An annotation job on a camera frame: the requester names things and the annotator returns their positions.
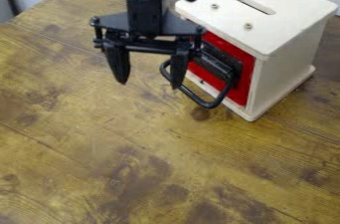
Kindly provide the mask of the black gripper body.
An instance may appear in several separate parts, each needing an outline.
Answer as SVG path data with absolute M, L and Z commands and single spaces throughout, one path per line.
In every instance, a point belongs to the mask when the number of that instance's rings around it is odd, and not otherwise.
M 205 30 L 169 10 L 166 0 L 126 0 L 126 8 L 90 19 L 97 49 L 196 56 Z

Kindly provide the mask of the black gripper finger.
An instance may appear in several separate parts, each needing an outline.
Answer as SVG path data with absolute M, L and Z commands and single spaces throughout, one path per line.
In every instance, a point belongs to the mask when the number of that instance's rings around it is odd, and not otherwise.
M 180 44 L 174 50 L 174 54 L 169 58 L 169 78 L 170 86 L 177 89 L 184 80 L 189 59 L 189 44 Z
M 124 46 L 105 45 L 105 57 L 116 81 L 125 84 L 130 75 L 130 53 Z

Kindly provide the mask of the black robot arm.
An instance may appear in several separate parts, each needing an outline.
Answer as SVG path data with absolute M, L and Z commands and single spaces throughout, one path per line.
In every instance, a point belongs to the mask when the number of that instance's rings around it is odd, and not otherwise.
M 169 56 L 169 83 L 178 88 L 204 29 L 170 12 L 168 0 L 126 0 L 126 8 L 124 13 L 90 19 L 93 45 L 105 53 L 114 78 L 121 84 L 128 81 L 132 52 L 164 54 Z

